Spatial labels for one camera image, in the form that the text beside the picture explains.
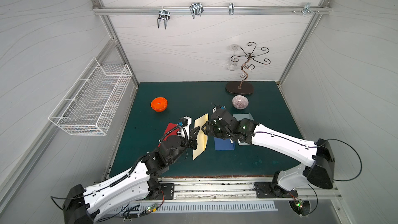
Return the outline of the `cream envelope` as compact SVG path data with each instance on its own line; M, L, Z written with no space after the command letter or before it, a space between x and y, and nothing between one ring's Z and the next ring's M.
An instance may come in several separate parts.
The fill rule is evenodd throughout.
M203 115L202 117L196 119L194 121L194 127L199 127L199 132L197 135L197 149L193 151L193 160L195 160L200 154L202 154L206 150L208 136L204 134L202 131L202 126L208 121L208 114Z

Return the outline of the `light blue envelope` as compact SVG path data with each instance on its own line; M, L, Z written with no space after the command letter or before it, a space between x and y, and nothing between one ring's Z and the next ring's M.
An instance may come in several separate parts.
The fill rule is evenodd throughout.
M254 120L253 116L251 115L251 113L248 113L248 114L233 114L233 117L236 118L237 121L241 121L243 119ZM240 142L238 144L239 144L239 146L249 145L248 143L245 143L245 142Z

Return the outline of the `dark blue envelope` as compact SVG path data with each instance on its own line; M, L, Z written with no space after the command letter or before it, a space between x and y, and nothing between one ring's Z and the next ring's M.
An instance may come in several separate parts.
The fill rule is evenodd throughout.
M214 144L216 151L226 151L226 150L235 149L235 143L230 139L223 140L220 138L214 138Z

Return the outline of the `red envelope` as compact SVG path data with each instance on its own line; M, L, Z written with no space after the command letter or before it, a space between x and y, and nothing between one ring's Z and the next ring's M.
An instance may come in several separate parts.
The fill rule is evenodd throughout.
M174 123L169 123L164 134L161 136L159 140L159 145L158 147L161 146L161 143L166 140L169 136L171 135L177 135L177 132L180 130L177 124Z

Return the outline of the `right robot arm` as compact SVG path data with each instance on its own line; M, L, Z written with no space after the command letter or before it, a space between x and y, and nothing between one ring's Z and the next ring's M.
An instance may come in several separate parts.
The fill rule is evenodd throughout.
M196 119L194 126L205 136L265 147L298 161L299 165L274 174L269 187L273 194L286 194L307 184L333 188L335 157L327 140L302 140L248 118L237 120L221 106Z

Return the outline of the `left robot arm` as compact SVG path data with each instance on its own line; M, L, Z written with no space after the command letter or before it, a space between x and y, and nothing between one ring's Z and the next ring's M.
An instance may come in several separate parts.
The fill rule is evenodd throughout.
M93 224L112 209L130 201L155 198L161 192L159 176L189 148L196 150L200 127L169 135L153 152L141 156L126 171L96 185L72 187L61 206L66 224Z

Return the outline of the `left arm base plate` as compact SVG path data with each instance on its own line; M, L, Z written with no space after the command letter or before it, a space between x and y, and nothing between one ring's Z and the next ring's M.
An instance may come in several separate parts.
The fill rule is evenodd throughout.
M158 190L154 194L152 194L148 198L148 200L156 200L156 201L173 200L175 184L174 183L161 183L160 186L161 186L160 190Z

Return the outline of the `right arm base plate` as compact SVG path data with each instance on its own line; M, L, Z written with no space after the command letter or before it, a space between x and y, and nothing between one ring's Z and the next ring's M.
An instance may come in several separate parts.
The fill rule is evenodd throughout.
M271 199L271 198L297 198L298 193L296 190L286 191L278 186L272 187L271 182L255 182L254 190L258 199Z

